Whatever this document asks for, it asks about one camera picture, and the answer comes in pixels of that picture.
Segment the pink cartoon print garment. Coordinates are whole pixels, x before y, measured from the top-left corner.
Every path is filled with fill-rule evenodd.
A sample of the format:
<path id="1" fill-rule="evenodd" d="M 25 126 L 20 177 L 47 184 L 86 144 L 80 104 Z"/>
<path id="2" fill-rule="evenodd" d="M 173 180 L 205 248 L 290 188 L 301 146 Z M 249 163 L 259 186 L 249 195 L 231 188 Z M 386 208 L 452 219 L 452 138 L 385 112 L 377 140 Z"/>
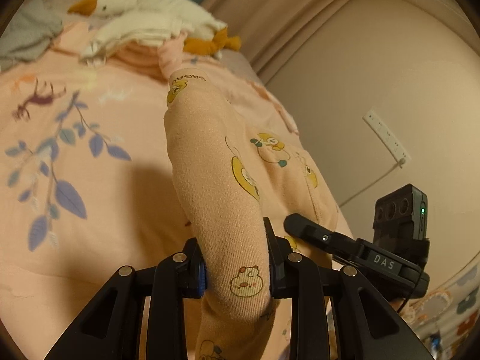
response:
<path id="1" fill-rule="evenodd" d="M 197 359 L 286 359 L 290 301 L 274 300 L 265 224 L 285 237 L 293 213 L 344 235 L 350 228 L 300 144 L 233 105 L 206 72 L 169 80 L 164 125 L 176 193 L 208 272 Z"/>

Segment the floral patterned sleeve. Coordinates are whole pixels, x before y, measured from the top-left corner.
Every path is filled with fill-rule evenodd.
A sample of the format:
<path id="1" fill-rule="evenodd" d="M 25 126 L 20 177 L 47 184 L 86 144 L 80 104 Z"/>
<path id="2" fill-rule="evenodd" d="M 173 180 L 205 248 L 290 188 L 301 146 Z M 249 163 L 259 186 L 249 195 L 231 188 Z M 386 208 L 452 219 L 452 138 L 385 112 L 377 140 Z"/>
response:
<path id="1" fill-rule="evenodd" d="M 479 319 L 479 256 L 400 315 L 433 359 L 453 359 Z"/>

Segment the white power strip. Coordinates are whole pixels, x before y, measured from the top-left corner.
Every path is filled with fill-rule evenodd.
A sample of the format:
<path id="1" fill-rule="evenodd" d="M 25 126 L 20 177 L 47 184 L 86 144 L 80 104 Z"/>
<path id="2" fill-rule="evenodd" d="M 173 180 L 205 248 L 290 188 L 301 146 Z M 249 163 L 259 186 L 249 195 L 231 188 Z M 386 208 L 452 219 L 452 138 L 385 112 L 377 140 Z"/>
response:
<path id="1" fill-rule="evenodd" d="M 399 167 L 404 167 L 409 161 L 410 156 L 405 150 L 400 140 L 391 132 L 389 127 L 373 111 L 368 111 L 363 116 L 364 122 L 373 130 L 381 143 L 387 148 Z"/>

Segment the pink printed duvet cover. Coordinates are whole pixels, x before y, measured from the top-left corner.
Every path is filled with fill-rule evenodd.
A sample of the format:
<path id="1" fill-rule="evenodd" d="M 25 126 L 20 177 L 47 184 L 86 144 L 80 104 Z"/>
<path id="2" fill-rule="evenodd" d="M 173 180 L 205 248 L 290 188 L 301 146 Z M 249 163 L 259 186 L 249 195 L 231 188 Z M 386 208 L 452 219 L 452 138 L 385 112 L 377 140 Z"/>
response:
<path id="1" fill-rule="evenodd" d="M 36 62 L 1 75 L 1 321 L 28 359 L 47 355 L 118 267 L 154 266 L 194 236 L 168 156 L 171 76 L 81 65 L 93 35 L 72 24 Z M 184 68 L 206 72 L 241 115 L 304 149 L 264 86 L 210 57 L 183 52 Z M 186 313 L 188 356 L 198 359 L 202 301 Z"/>

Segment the pink folded garment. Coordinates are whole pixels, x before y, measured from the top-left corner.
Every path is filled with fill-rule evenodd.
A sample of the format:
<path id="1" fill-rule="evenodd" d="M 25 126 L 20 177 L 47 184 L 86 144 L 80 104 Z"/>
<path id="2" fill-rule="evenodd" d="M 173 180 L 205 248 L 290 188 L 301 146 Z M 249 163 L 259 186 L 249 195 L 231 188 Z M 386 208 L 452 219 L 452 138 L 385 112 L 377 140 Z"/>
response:
<path id="1" fill-rule="evenodd" d="M 130 71 L 159 81 L 168 81 L 182 65 L 185 33 L 169 39 L 161 46 L 145 46 L 131 41 L 118 49 L 110 58 Z"/>

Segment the white goose plush toy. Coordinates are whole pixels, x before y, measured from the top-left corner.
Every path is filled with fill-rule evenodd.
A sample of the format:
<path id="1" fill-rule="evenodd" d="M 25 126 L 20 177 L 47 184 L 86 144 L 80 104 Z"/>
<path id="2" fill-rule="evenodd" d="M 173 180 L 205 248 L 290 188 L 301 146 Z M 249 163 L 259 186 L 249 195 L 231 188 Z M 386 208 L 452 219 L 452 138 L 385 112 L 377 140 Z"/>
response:
<path id="1" fill-rule="evenodd" d="M 105 19 L 106 23 L 131 11 L 168 13 L 193 24 L 183 47 L 191 55 L 219 59 L 222 50 L 238 51 L 242 45 L 239 36 L 229 35 L 228 24 L 191 0 L 80 0 L 67 10 L 69 14 Z"/>

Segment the white folded garment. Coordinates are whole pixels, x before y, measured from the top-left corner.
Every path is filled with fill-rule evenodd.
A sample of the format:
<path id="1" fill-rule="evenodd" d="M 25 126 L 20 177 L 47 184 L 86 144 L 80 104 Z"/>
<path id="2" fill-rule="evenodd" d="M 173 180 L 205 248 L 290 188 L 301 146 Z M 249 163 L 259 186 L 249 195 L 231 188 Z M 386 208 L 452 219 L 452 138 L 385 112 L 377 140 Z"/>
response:
<path id="1" fill-rule="evenodd" d="M 97 30 L 80 53 L 79 60 L 87 65 L 104 64 L 118 49 L 130 42 L 161 47 L 166 41 L 193 30 L 193 24 L 178 16 L 133 10 L 110 20 Z"/>

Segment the grey garment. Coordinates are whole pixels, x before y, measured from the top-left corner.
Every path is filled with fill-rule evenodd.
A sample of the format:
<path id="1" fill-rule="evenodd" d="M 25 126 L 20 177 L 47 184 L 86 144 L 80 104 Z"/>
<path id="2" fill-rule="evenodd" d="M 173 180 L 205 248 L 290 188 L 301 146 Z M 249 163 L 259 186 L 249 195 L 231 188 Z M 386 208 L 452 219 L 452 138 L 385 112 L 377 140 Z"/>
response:
<path id="1" fill-rule="evenodd" d="M 43 0 L 23 4 L 1 36 L 1 72 L 38 59 L 63 29 L 61 17 Z"/>

